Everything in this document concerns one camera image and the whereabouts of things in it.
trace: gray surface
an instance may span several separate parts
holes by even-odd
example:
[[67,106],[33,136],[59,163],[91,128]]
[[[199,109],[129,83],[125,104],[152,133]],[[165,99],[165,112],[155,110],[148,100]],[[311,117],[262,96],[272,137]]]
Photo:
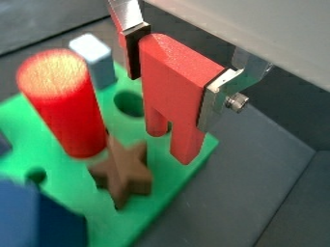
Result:
[[275,68],[243,92],[251,104],[315,150],[330,150],[330,93]]
[[224,112],[220,147],[137,247],[247,247],[263,232],[314,151],[248,107]]
[[330,246],[330,151],[315,154],[256,247]]
[[107,15],[103,0],[1,0],[0,55]]
[[330,91],[330,1],[145,1]]

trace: white panel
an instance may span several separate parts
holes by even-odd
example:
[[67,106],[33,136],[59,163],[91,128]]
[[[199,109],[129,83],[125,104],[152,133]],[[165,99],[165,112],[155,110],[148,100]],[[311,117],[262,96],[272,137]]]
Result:
[[145,2],[330,91],[328,0]]

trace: metal bracket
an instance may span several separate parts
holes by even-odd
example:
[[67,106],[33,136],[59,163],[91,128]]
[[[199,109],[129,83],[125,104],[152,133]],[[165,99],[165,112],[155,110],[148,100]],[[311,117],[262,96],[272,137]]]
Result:
[[198,129],[207,132],[214,112],[222,113],[223,106],[240,112],[248,98],[238,92],[262,80],[274,65],[236,47],[232,65],[238,70],[226,69],[206,85],[202,96],[202,107]]
[[143,21],[137,0],[107,0],[109,14],[116,25],[120,47],[125,52],[129,79],[140,77],[139,40],[151,34],[151,26]]

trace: red block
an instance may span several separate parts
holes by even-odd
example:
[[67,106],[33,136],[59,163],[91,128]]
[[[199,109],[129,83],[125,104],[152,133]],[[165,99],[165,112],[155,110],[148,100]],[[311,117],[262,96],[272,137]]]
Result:
[[140,40],[139,54],[147,132],[163,136],[172,122],[169,152],[188,164],[204,136],[196,128],[203,86],[223,67],[161,34]]
[[17,83],[68,155],[96,155],[105,127],[84,60],[67,49],[40,52],[23,62]]

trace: blue block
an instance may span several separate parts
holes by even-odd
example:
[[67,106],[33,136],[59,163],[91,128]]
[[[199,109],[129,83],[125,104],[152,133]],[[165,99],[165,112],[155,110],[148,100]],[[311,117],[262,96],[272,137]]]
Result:
[[68,43],[68,47],[85,60],[93,87],[104,89],[116,82],[111,48],[92,34],[84,34]]
[[28,184],[0,180],[0,246],[87,247],[87,222]]
[[4,155],[10,149],[12,145],[0,131],[0,156]]

